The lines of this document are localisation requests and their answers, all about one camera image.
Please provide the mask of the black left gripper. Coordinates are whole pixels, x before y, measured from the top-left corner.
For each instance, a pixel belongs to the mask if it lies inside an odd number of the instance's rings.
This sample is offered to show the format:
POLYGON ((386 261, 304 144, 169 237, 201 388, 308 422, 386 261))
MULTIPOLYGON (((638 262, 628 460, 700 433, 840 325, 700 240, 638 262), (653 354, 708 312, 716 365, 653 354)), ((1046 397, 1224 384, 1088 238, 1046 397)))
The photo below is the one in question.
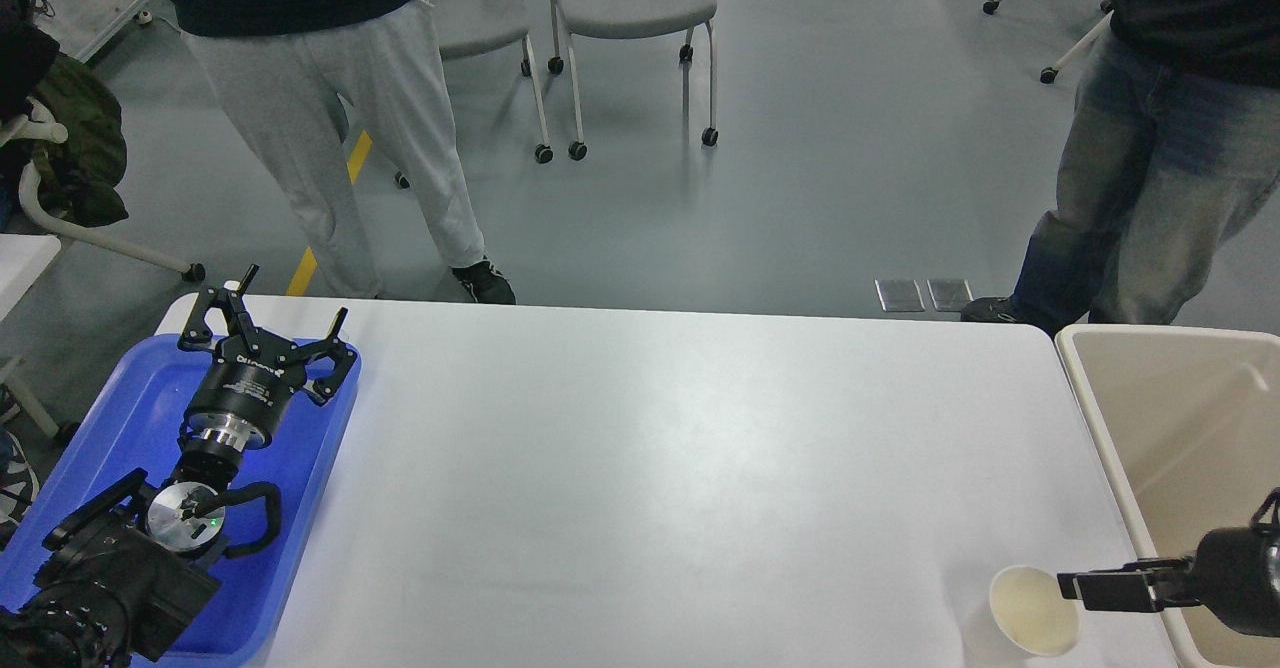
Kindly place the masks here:
POLYGON ((262 354, 262 340, 243 303, 260 270, 250 264, 236 288, 205 288, 182 329, 182 352, 206 352, 216 358, 184 413, 189 436, 233 449, 261 449, 273 443, 285 410, 300 389, 312 404, 328 404, 340 390, 358 353, 340 337, 348 308, 338 308, 325 337, 262 354), (218 311, 227 337, 214 340, 207 314, 218 311), (308 367, 326 363, 311 376, 308 367))

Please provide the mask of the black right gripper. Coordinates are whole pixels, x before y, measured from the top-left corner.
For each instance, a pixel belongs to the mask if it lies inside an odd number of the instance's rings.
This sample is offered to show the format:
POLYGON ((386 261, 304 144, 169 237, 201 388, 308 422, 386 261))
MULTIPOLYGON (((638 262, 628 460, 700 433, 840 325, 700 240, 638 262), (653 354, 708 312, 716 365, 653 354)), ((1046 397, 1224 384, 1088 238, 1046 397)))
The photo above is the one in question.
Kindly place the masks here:
POLYGON ((1276 639, 1279 500, 1275 488, 1251 529, 1207 532, 1192 566, 1188 558, 1142 558, 1117 569, 1059 572, 1059 591, 1089 612, 1155 614, 1198 603, 1238 633, 1276 639))

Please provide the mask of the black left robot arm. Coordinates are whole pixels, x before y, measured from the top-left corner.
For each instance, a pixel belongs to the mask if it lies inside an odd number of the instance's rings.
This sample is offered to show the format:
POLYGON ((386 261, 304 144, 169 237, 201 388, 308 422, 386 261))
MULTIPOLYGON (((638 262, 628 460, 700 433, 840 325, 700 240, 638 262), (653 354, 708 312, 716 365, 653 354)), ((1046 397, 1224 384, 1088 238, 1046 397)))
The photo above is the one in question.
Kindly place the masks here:
POLYGON ((265 640, 355 402, 340 337, 205 288, 119 363, 3 554, 5 667, 233 667, 265 640))

